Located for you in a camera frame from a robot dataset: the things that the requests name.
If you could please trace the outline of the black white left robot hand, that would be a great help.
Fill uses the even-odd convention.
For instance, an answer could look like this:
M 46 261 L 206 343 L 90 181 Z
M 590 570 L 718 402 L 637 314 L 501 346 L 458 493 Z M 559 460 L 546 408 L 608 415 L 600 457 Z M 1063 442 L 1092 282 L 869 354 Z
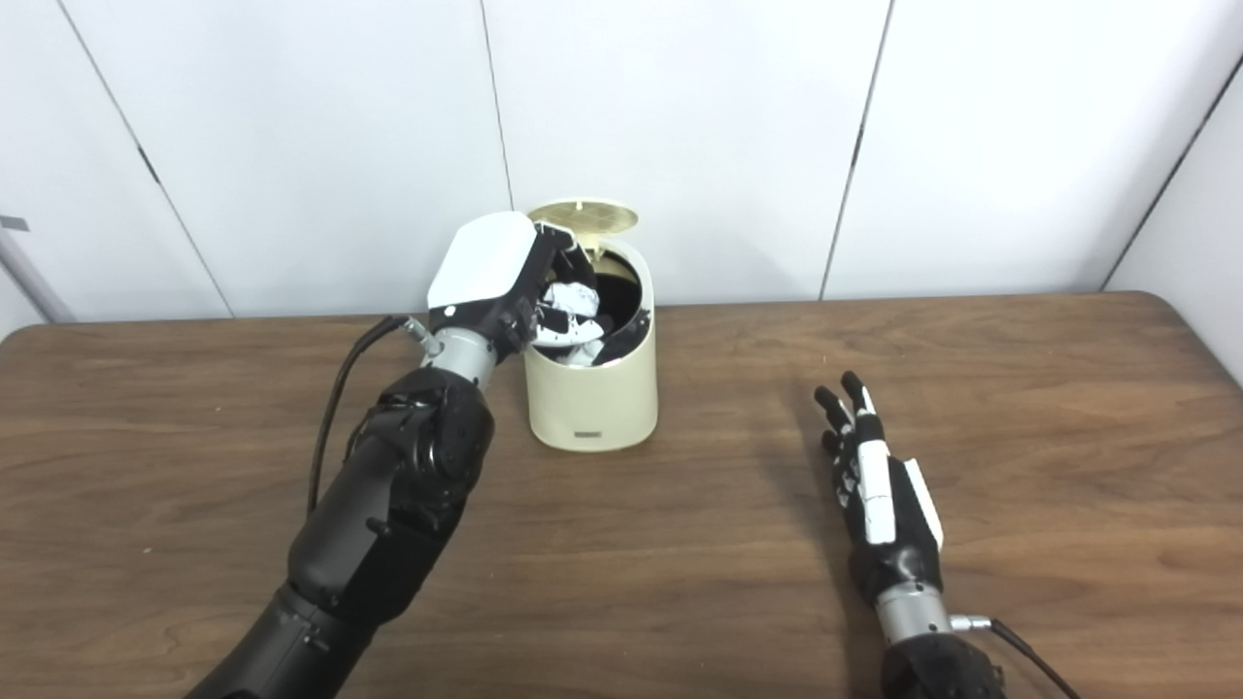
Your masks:
M 467 331 L 497 362 L 531 346 L 576 347 L 604 338 L 595 271 L 568 228 L 520 211 L 475 218 L 454 234 L 428 294 L 434 335 Z

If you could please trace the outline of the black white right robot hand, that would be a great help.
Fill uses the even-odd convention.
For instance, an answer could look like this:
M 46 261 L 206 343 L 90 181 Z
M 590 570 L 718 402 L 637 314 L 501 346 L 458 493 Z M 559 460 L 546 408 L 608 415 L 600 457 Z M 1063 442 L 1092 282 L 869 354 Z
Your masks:
M 846 371 L 844 396 L 817 386 L 833 494 L 851 540 L 848 567 L 856 592 L 875 603 L 894 585 L 943 590 L 943 527 L 919 460 L 892 455 L 868 386 Z

